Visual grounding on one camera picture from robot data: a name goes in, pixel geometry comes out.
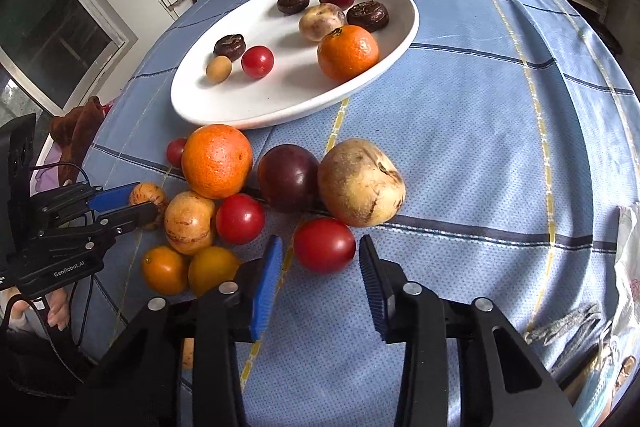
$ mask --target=dark purple fruit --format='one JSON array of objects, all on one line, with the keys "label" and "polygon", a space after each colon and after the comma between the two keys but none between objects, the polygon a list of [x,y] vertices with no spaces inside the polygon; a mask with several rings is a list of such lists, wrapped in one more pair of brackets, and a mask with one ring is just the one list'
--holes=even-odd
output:
[{"label": "dark purple fruit", "polygon": [[278,10],[286,15],[300,13],[307,6],[309,6],[309,0],[278,0]]},{"label": "dark purple fruit", "polygon": [[389,24],[389,12],[381,2],[359,2],[347,12],[347,24],[360,26],[373,33]]},{"label": "dark purple fruit", "polygon": [[246,43],[244,42],[244,37],[239,33],[236,35],[225,35],[216,42],[216,45],[213,47],[213,52],[216,55],[223,55],[231,60],[231,62],[242,57],[245,50]]},{"label": "dark purple fruit", "polygon": [[304,212],[318,197],[318,160],[297,145],[278,145],[260,160],[258,185],[266,203],[275,210]]}]

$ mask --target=tomato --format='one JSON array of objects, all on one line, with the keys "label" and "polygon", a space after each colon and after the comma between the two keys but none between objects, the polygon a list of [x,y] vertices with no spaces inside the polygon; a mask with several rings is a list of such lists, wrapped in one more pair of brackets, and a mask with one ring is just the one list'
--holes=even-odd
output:
[{"label": "tomato", "polygon": [[176,169],[182,168],[182,153],[184,152],[184,144],[186,143],[186,138],[176,138],[166,146],[166,159],[170,165]]},{"label": "tomato", "polygon": [[253,241],[263,228],[262,205],[246,194],[226,198],[216,214],[216,229],[220,237],[232,245]]},{"label": "tomato", "polygon": [[273,53],[265,46],[254,46],[244,52],[241,64],[244,73],[257,80],[273,70]]},{"label": "tomato", "polygon": [[111,102],[107,102],[102,106],[102,112],[104,113],[105,116],[109,114],[111,107],[113,107],[113,102],[115,102],[115,100],[111,100]]},{"label": "tomato", "polygon": [[307,221],[296,231],[293,253],[312,272],[336,273],[353,259],[356,239],[344,223],[333,217],[320,217]]}]

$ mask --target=tangerine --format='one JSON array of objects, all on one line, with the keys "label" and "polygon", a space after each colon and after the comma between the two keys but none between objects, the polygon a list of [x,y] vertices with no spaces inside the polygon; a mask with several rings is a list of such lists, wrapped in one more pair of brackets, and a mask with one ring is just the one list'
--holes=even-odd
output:
[{"label": "tangerine", "polygon": [[206,125],[187,139],[182,174],[194,192],[221,200],[240,191],[253,163],[251,144],[238,129]]},{"label": "tangerine", "polygon": [[341,84],[376,65],[379,58],[376,39],[360,26],[336,28],[318,45],[318,65],[322,73]]},{"label": "tangerine", "polygon": [[189,266],[189,287],[200,297],[210,289],[231,281],[236,276],[240,260],[222,247],[207,247],[196,252]]},{"label": "tangerine", "polygon": [[142,258],[146,284],[160,295],[178,295],[187,289],[189,259],[169,247],[155,247]]}]

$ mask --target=brown cloth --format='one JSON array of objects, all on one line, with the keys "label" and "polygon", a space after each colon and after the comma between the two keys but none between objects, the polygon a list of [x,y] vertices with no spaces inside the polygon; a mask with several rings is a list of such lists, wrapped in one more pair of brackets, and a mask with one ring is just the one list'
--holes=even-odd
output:
[{"label": "brown cloth", "polygon": [[[97,96],[90,97],[84,107],[75,107],[66,116],[54,116],[49,132],[53,141],[62,149],[60,161],[81,166],[103,120],[104,112]],[[75,183],[78,172],[71,165],[58,166],[60,186],[67,180]]]}]

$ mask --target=small yellow fruit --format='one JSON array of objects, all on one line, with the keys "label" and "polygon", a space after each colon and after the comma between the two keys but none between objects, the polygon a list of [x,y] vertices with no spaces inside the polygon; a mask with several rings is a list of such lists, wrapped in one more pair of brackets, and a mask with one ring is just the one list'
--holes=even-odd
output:
[{"label": "small yellow fruit", "polygon": [[223,282],[233,280],[240,265],[238,257],[225,248],[203,248],[196,252],[189,265],[189,287],[200,297]]},{"label": "small yellow fruit", "polygon": [[178,295],[187,289],[189,258],[169,247],[155,247],[142,258],[146,285],[160,295]]},{"label": "small yellow fruit", "polygon": [[220,82],[224,82],[231,74],[231,67],[231,60],[224,55],[219,55],[218,57],[214,57],[207,65],[205,74],[211,82],[219,84]]}]

